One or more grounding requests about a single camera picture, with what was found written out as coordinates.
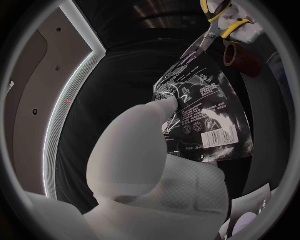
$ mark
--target yellow scissor handle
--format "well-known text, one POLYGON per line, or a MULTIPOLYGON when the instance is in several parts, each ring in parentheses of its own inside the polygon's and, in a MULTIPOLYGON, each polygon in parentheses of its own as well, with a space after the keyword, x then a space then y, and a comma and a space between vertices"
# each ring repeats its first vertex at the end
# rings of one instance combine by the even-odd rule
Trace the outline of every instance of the yellow scissor handle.
POLYGON ((218 19, 230 6, 231 6, 232 0, 224 0, 214 11, 214 13, 211 13, 209 11, 209 5, 208 0, 202 0, 202 6, 204 13, 210 23, 218 19))
POLYGON ((234 31, 240 29, 242 26, 244 26, 245 24, 252 24, 251 21, 249 21, 248 19, 240 19, 238 21, 236 21, 234 24, 232 24, 222 35, 221 37, 223 39, 228 39, 230 34, 232 34, 234 31))

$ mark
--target brown tape roll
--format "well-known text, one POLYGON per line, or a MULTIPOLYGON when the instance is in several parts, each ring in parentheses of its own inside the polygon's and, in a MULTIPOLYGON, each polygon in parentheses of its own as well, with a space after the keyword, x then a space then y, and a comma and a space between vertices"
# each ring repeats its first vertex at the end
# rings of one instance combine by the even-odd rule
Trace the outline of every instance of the brown tape roll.
POLYGON ((262 61, 258 56, 235 43, 226 47, 224 64, 226 67, 233 67, 250 78, 257 77, 262 69, 262 61))

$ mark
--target barcode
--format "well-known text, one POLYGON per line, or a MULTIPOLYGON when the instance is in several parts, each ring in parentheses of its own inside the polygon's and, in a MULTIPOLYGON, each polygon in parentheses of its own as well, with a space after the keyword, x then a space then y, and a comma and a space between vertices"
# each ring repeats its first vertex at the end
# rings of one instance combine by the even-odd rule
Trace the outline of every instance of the barcode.
POLYGON ((239 142, 238 133, 235 125, 202 133, 201 137, 204 149, 225 146, 229 144, 236 144, 239 142))

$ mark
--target scissors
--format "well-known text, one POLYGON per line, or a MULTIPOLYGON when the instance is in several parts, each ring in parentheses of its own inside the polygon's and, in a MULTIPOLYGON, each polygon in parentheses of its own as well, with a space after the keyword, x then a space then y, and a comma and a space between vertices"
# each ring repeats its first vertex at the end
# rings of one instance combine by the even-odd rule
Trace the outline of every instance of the scissors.
POLYGON ((199 37, 182 55, 180 59, 185 58, 189 54, 193 52, 197 52, 198 54, 201 54, 203 52, 206 52, 207 49, 212 45, 212 43, 215 41, 216 38, 222 37, 224 40, 230 41, 230 34, 232 34, 234 31, 240 29, 245 24, 252 24, 251 21, 248 19, 241 19, 239 18, 235 23, 233 23, 229 28, 221 30, 219 29, 219 18, 221 15, 231 7, 232 0, 224 0, 214 11, 214 13, 211 13, 209 11, 208 7, 208 0, 201 0, 203 11, 205 13, 205 16, 207 17, 207 20, 211 23, 209 30, 204 33, 201 37, 199 37))

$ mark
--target black plastic package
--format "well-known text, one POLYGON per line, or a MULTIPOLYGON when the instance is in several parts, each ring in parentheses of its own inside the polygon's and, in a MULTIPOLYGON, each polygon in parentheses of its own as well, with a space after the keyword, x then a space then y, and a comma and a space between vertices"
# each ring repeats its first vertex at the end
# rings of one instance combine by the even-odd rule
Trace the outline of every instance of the black plastic package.
POLYGON ((252 155, 252 135, 239 97, 205 52, 193 52, 173 65, 155 84, 152 100, 171 95, 178 109, 162 126, 169 154, 197 162, 252 155))

